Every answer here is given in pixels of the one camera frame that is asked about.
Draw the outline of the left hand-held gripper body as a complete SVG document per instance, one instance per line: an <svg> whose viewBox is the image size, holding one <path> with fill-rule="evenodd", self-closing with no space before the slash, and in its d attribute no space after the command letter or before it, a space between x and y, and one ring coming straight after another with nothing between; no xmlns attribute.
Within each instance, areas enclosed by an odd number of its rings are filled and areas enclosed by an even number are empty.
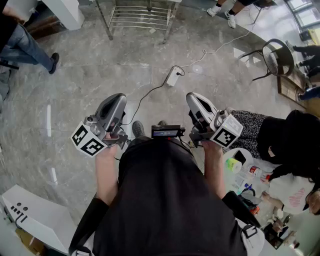
<svg viewBox="0 0 320 256"><path fill-rule="evenodd" d="M101 125L96 116L87 116L81 121L71 135L75 148L88 157L95 157L105 148L119 146L121 149L128 142L128 135L118 125L118 137L106 139L106 131L110 125Z"/></svg>

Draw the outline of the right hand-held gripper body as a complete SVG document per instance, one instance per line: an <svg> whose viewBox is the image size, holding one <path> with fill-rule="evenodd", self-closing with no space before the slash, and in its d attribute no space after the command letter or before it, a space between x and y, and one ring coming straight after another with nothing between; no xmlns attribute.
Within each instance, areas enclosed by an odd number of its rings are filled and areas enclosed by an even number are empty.
<svg viewBox="0 0 320 256"><path fill-rule="evenodd" d="M212 141L222 148L229 148L241 135L243 125L226 110L219 110L207 123L204 118L197 120L189 134L195 147L202 141Z"/></svg>

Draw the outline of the person's left forearm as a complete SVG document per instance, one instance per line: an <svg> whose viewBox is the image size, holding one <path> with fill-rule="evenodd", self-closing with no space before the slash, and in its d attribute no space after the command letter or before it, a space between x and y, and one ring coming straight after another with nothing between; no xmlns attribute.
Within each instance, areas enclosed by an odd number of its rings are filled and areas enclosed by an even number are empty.
<svg viewBox="0 0 320 256"><path fill-rule="evenodd" d="M95 157L96 197L108 206L118 193L118 176L116 174L117 146L107 147Z"/></svg>

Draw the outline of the person's right forearm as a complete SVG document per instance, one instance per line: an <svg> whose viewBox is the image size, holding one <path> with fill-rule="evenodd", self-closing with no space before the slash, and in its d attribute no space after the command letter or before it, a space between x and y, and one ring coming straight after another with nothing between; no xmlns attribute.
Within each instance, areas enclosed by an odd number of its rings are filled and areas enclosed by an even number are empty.
<svg viewBox="0 0 320 256"><path fill-rule="evenodd" d="M226 195L226 186L222 147L210 140L203 140L201 144L204 149L204 177L210 190L223 199Z"/></svg>

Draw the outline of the person's left hand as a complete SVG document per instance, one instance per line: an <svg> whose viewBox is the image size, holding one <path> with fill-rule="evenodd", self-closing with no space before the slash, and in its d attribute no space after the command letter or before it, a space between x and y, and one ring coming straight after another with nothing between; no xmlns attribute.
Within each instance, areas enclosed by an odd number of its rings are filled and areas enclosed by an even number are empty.
<svg viewBox="0 0 320 256"><path fill-rule="evenodd" d="M112 122L109 126L109 128L106 130L106 139L116 139L118 137L119 127L118 124L115 122Z"/></svg>

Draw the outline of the black phone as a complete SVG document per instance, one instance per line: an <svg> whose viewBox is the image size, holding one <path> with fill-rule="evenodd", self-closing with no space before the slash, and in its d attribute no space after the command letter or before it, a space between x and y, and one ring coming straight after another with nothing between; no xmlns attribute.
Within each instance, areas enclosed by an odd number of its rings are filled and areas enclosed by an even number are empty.
<svg viewBox="0 0 320 256"><path fill-rule="evenodd" d="M242 166L244 166L245 163L246 163L246 161L247 161L246 157L243 155L243 153L242 153L240 150L238 150L238 151L234 154L233 158L234 158L235 160L241 162Z"/></svg>

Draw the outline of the person's left shoe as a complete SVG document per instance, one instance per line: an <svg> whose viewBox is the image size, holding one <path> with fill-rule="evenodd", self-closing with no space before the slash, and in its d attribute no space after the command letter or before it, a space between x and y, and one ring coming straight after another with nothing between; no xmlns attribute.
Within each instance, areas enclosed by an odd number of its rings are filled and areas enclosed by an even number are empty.
<svg viewBox="0 0 320 256"><path fill-rule="evenodd" d="M138 120L134 121L131 126L131 129L132 129L132 133L135 138L145 136L144 126L140 121L138 121Z"/></svg>

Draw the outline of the white power strip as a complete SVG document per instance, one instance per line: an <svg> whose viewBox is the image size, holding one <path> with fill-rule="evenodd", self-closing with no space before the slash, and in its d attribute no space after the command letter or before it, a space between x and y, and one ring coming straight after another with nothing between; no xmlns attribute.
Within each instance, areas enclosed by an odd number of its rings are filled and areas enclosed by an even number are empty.
<svg viewBox="0 0 320 256"><path fill-rule="evenodd" d="M177 66L174 66L171 68L168 74L168 78L166 79L166 84L169 87L174 87L176 82L178 81L178 78L181 76L181 69Z"/></svg>

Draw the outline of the black display box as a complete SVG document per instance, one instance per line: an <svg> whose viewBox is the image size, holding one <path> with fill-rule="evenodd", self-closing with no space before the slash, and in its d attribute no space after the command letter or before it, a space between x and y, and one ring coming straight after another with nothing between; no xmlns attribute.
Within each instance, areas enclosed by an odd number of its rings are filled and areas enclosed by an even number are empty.
<svg viewBox="0 0 320 256"><path fill-rule="evenodd" d="M184 135L186 129L180 125L152 125L151 137L157 138L179 138Z"/></svg>

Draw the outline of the red and white jar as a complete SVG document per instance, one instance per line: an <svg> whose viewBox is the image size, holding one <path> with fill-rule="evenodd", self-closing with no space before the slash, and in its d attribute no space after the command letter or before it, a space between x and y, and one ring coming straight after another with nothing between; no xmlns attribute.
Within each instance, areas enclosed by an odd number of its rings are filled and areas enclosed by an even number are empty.
<svg viewBox="0 0 320 256"><path fill-rule="evenodd" d="M252 166L250 167L249 172L250 172L252 175L254 175L255 177L258 177L258 178L260 178L261 175L264 173L264 171L263 171L261 168L255 166L255 165L252 165Z"/></svg>

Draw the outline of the round white table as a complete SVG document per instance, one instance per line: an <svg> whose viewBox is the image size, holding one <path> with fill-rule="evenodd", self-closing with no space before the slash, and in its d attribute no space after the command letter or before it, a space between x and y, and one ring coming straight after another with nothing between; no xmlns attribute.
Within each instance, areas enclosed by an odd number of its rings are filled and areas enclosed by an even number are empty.
<svg viewBox="0 0 320 256"><path fill-rule="evenodd" d="M233 171L228 168L227 160L234 158L237 152L241 152L245 158L245 162L242 164L241 169ZM271 173L276 165L270 162L256 159L252 157L251 153L243 148L234 148L226 151L223 150L223 162L224 162L224 184L226 191L234 191L239 195L244 189L251 188L255 191L255 196L259 198L263 191L269 191L269 185L263 183L260 177L257 177L250 173L252 166L258 167L266 173Z"/></svg>

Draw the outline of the black wicker chair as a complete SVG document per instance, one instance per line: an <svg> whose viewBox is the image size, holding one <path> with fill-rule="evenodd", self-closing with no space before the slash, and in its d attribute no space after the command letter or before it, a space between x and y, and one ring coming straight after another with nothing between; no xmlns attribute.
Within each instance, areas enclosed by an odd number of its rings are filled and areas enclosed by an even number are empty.
<svg viewBox="0 0 320 256"><path fill-rule="evenodd" d="M268 40L261 49L243 54L239 58L242 59L255 53L262 56L267 67L267 72L265 75L254 78L252 81L263 79L270 75L289 77L295 68L295 61L291 50L286 43L280 39L272 38Z"/></svg>

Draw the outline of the person's black top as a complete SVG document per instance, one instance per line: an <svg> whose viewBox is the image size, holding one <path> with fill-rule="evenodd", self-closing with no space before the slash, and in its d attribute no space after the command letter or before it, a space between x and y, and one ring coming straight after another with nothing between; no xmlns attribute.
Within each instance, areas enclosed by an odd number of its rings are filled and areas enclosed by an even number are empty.
<svg viewBox="0 0 320 256"><path fill-rule="evenodd" d="M71 256L259 256L265 236L211 191L176 140L135 138L115 164L118 191L97 198L69 246Z"/></svg>

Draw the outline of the white box with black dots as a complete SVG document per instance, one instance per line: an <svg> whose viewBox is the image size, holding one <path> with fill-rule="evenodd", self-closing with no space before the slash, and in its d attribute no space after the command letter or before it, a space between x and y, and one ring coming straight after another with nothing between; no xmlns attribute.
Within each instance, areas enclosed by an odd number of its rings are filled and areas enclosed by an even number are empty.
<svg viewBox="0 0 320 256"><path fill-rule="evenodd" d="M3 193L2 200L17 227L49 247L66 255L69 253L76 225L65 206L43 199L18 185Z"/></svg>

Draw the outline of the white counter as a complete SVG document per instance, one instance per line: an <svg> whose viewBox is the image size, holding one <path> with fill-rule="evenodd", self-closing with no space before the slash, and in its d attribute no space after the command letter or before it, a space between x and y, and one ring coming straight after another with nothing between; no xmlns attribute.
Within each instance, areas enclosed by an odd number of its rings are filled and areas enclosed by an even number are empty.
<svg viewBox="0 0 320 256"><path fill-rule="evenodd" d="M78 0L41 0L70 31L82 27L85 17Z"/></svg>

